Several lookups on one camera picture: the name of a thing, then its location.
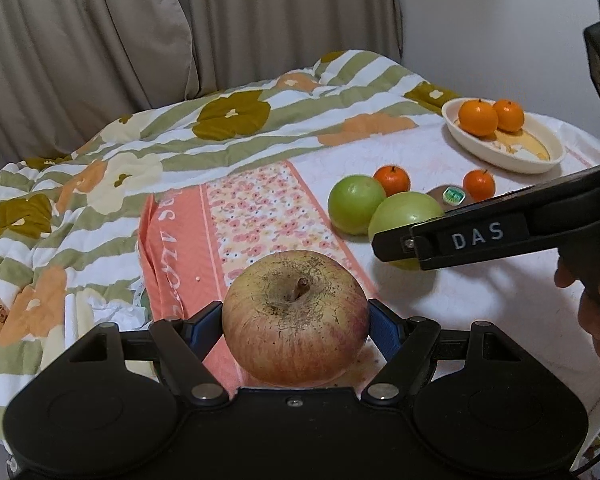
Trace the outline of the red yellow apple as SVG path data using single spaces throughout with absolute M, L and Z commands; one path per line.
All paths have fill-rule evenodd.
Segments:
M 352 366 L 370 331 L 361 285 L 319 252 L 268 255 L 235 278 L 224 298 L 228 350 L 254 379 L 279 387 L 326 384 Z

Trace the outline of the cream yellow bowl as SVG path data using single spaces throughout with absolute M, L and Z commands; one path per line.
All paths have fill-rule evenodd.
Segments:
M 495 130 L 492 136 L 480 139 L 460 126 L 460 107 L 469 98 L 449 100 L 441 114 L 452 138 L 465 151 L 488 164 L 516 174 L 545 174 L 557 167 L 566 156 L 566 148 L 557 132 L 542 124 L 533 114 L 527 114 L 517 133 Z

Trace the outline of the brown kiwi with sticker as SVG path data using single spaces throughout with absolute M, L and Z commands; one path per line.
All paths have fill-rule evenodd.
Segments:
M 464 188 L 452 184 L 436 186 L 427 192 L 427 195 L 436 200 L 444 211 L 455 210 L 475 203 Z

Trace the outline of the green striped floral duvet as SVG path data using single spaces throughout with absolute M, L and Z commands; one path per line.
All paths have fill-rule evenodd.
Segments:
M 73 154 L 0 171 L 0 439 L 12 398 L 94 324 L 145 326 L 137 232 L 149 197 L 204 186 L 228 274 L 267 250 L 335 239 L 298 196 L 257 192 L 247 226 L 221 179 L 434 122 L 448 89 L 361 50 L 203 98 L 125 115 Z

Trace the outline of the large orange right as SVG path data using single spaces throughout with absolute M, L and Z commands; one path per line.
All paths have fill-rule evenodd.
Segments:
M 526 121 L 522 107 L 511 100 L 498 100 L 493 104 L 498 115 L 498 128 L 507 133 L 517 133 Z

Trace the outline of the beige curtain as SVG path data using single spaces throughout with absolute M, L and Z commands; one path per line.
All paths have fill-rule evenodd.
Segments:
M 399 0 L 0 0 L 0 164 L 347 49 L 400 58 Z

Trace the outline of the small mandarin orange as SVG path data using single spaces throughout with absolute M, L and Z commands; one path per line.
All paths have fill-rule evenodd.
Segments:
M 382 166 L 375 171 L 373 178 L 380 183 L 387 196 L 411 191 L 411 178 L 399 166 Z
M 496 192 L 494 177 L 484 169 L 471 170 L 465 174 L 463 188 L 475 202 L 490 200 Z

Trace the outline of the large orange left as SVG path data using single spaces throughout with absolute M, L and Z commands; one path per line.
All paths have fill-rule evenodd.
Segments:
M 498 128 L 498 113 L 488 102 L 468 100 L 458 110 L 458 124 L 472 136 L 484 138 Z

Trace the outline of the green apple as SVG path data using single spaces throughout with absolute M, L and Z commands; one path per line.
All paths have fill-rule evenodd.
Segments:
M 368 226 L 368 240 L 384 231 L 411 226 L 444 215 L 440 204 L 419 192 L 401 192 L 387 197 L 376 209 Z
M 387 197 L 374 178 L 354 174 L 338 181 L 329 193 L 327 211 L 330 222 L 348 235 L 366 235 L 370 219 Z

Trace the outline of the large orange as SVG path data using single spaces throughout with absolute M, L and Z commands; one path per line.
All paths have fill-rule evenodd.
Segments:
M 507 133 L 517 133 L 526 121 L 522 107 L 511 100 L 498 100 L 493 104 L 498 115 L 498 128 Z
M 484 138 L 498 128 L 498 113 L 488 102 L 468 100 L 458 110 L 458 124 L 472 136 Z

